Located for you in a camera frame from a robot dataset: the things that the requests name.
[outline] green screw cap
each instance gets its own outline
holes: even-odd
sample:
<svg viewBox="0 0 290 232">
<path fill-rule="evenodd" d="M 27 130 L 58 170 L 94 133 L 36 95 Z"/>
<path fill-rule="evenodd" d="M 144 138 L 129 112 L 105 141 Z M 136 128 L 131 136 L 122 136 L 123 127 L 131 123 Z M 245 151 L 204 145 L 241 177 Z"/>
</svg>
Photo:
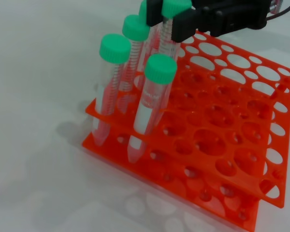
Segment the green screw cap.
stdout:
<svg viewBox="0 0 290 232">
<path fill-rule="evenodd" d="M 138 15 L 131 14 L 125 18 L 122 33 L 133 41 L 145 41 L 148 38 L 150 27 L 142 23 Z"/>
<path fill-rule="evenodd" d="M 162 15 L 166 18 L 174 18 L 191 7 L 191 0 L 163 0 Z"/>
<path fill-rule="evenodd" d="M 144 24 L 147 23 L 147 1 L 143 0 L 139 10 L 140 21 Z"/>
<path fill-rule="evenodd" d="M 145 76 L 150 81 L 161 85 L 170 84 L 177 71 L 176 62 L 167 55 L 152 55 L 145 67 Z"/>
<path fill-rule="evenodd" d="M 102 38 L 100 45 L 100 56 L 107 62 L 123 64 L 130 56 L 130 41 L 118 34 L 107 34 Z"/>
</svg>

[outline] green cap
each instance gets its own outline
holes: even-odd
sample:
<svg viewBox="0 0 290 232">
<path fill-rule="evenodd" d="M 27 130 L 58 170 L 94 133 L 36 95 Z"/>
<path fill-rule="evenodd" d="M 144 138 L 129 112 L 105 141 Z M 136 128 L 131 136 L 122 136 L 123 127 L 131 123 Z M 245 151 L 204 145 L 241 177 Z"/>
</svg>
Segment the green cap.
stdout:
<svg viewBox="0 0 290 232">
<path fill-rule="evenodd" d="M 108 34 L 102 38 L 100 45 L 100 56 L 107 62 L 123 64 L 130 56 L 130 41 L 118 34 Z"/>
<path fill-rule="evenodd" d="M 139 18 L 142 23 L 147 24 L 147 1 L 143 0 L 139 10 Z"/>
<path fill-rule="evenodd" d="M 163 0 L 162 15 L 166 18 L 174 18 L 191 7 L 191 0 Z"/>
<path fill-rule="evenodd" d="M 150 81 L 167 85 L 174 80 L 177 70 L 176 62 L 167 55 L 152 55 L 146 64 L 145 76 Z"/>
<path fill-rule="evenodd" d="M 150 27 L 139 20 L 139 16 L 131 14 L 125 18 L 122 33 L 133 41 L 145 41 L 148 38 Z"/>
</svg>

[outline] white table surface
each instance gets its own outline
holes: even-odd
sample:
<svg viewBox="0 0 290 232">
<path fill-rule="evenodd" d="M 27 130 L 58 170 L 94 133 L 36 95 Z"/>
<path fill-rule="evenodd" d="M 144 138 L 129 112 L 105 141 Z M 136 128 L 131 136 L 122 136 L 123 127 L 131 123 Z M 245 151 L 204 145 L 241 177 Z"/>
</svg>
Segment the white table surface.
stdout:
<svg viewBox="0 0 290 232">
<path fill-rule="evenodd" d="M 80 146 L 100 40 L 139 4 L 0 0 L 0 232 L 232 231 Z M 221 39 L 290 67 L 290 13 Z M 290 159 L 285 205 L 261 201 L 256 231 L 290 232 Z"/>
</svg>

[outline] test tube rack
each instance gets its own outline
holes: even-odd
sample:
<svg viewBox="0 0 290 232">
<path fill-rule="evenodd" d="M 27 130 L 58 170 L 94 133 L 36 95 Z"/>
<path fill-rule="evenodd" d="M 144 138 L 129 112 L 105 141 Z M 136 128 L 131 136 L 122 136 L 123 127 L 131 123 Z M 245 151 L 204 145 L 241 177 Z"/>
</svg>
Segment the test tube rack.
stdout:
<svg viewBox="0 0 290 232">
<path fill-rule="evenodd" d="M 168 107 L 150 136 L 133 130 L 138 101 L 111 116 L 97 114 L 93 101 L 86 112 L 111 131 L 103 146 L 90 134 L 83 147 L 253 232 L 259 200 L 284 206 L 290 69 L 199 32 L 181 44 L 177 64 Z M 132 94 L 140 98 L 137 89 Z M 135 164 L 127 156 L 131 135 L 148 144 Z"/>
</svg>

